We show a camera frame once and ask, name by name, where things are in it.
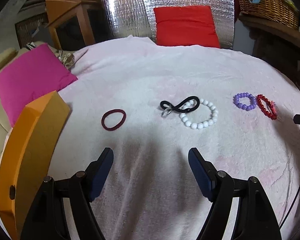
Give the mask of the orange cardboard box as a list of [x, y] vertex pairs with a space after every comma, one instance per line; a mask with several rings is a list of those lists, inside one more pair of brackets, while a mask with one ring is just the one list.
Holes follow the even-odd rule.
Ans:
[[0, 218], [11, 239], [20, 239], [69, 113], [51, 92], [27, 104], [12, 129], [0, 164]]

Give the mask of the wooden shelf table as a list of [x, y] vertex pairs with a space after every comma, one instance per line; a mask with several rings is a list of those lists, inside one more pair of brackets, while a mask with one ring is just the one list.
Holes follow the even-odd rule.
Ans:
[[252, 55], [296, 82], [300, 61], [300, 32], [258, 17], [239, 15], [238, 19], [249, 28], [249, 36], [255, 40]]

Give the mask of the wicker basket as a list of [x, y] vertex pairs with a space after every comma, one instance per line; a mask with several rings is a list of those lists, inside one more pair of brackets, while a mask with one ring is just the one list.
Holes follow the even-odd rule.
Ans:
[[287, 0], [260, 0], [257, 4], [249, 0], [238, 1], [243, 14], [280, 23], [294, 30], [299, 28], [300, 14]]

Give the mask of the magenta pillow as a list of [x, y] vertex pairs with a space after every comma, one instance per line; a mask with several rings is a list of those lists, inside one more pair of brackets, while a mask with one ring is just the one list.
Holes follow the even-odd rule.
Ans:
[[76, 80], [46, 43], [20, 55], [0, 72], [0, 101], [10, 125], [28, 103]]

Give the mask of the red pillow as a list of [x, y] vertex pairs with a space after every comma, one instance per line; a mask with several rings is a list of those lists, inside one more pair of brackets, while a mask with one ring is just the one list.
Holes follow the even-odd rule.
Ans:
[[154, 8], [157, 45], [220, 48], [208, 5]]

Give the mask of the pink white blanket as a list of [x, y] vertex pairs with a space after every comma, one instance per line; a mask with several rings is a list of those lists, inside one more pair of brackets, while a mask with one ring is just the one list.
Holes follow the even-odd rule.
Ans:
[[300, 236], [300, 90], [266, 62], [226, 49], [127, 37], [75, 52], [77, 80], [47, 175], [66, 179], [104, 148], [114, 162], [92, 202], [106, 239], [194, 239], [210, 209], [195, 147], [230, 176], [261, 182], [283, 239]]

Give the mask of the patterned cushion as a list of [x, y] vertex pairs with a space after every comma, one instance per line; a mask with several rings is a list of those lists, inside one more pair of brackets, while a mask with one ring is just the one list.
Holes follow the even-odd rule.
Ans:
[[72, 53], [58, 50], [55, 52], [55, 56], [67, 70], [70, 70], [75, 64], [75, 57]]

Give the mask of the wooden cabinet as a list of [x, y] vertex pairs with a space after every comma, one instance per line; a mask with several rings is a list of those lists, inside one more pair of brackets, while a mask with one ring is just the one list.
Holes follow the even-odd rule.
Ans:
[[45, 0], [55, 48], [77, 50], [108, 38], [101, 0]]

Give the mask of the silver foil insulation panel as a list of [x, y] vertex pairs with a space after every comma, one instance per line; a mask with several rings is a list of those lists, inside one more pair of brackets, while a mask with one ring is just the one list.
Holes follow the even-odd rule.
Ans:
[[122, 38], [129, 35], [156, 40], [154, 9], [208, 5], [211, 8], [216, 33], [224, 49], [232, 49], [234, 41], [234, 0], [102, 0], [109, 23], [110, 35]]

